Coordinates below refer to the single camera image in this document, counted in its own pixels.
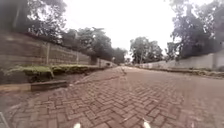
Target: white wall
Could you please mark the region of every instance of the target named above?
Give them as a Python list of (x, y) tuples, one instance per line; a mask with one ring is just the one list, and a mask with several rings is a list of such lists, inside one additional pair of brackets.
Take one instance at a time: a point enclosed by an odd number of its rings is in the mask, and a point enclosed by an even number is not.
[(219, 67), (224, 66), (224, 50), (211, 53), (198, 57), (191, 57), (188, 59), (183, 59), (179, 61), (160, 61), (154, 63), (141, 64), (142, 68), (159, 68), (159, 69), (169, 69), (169, 68), (182, 68), (182, 69), (211, 69), (215, 70)]

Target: stone wall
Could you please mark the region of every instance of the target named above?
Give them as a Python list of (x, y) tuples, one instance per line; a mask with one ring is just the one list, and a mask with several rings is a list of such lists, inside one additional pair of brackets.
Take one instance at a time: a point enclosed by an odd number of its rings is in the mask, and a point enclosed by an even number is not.
[(219, 70), (224, 67), (224, 50), (208, 55), (190, 57), (179, 61), (160, 61), (154, 63), (146, 63), (139, 65), (142, 68), (158, 68), (158, 69), (209, 69)]
[[(107, 61), (101, 62), (103, 63), (101, 66), (105, 66)], [(89, 56), (60, 45), (36, 40), (22, 34), (0, 32), (0, 67), (58, 64), (90, 65), (93, 63)]]

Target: sky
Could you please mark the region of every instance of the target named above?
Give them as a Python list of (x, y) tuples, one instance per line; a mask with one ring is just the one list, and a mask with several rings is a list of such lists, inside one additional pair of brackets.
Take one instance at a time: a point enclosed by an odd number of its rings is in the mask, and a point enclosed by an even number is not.
[[(130, 40), (146, 36), (165, 49), (172, 41), (172, 18), (175, 16), (165, 0), (64, 0), (67, 4), (66, 27), (105, 28), (112, 47), (130, 49)], [(192, 0), (202, 4), (206, 0)]]

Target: brick pavement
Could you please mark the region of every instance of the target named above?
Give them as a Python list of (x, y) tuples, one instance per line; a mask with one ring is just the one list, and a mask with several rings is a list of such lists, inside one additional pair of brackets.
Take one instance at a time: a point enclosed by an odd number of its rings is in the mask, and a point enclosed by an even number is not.
[(223, 128), (224, 80), (121, 67), (13, 106), (15, 128)]

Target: shrub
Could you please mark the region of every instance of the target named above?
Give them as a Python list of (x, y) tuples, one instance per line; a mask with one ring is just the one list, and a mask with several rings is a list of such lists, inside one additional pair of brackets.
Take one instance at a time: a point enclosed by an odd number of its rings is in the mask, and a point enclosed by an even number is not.
[(53, 72), (49, 67), (44, 66), (29, 66), (29, 67), (14, 67), (4, 73), (7, 83), (21, 82), (42, 82), (50, 80), (54, 77)]
[(98, 67), (85, 65), (55, 65), (51, 66), (51, 69), (55, 75), (81, 74), (99, 70)]

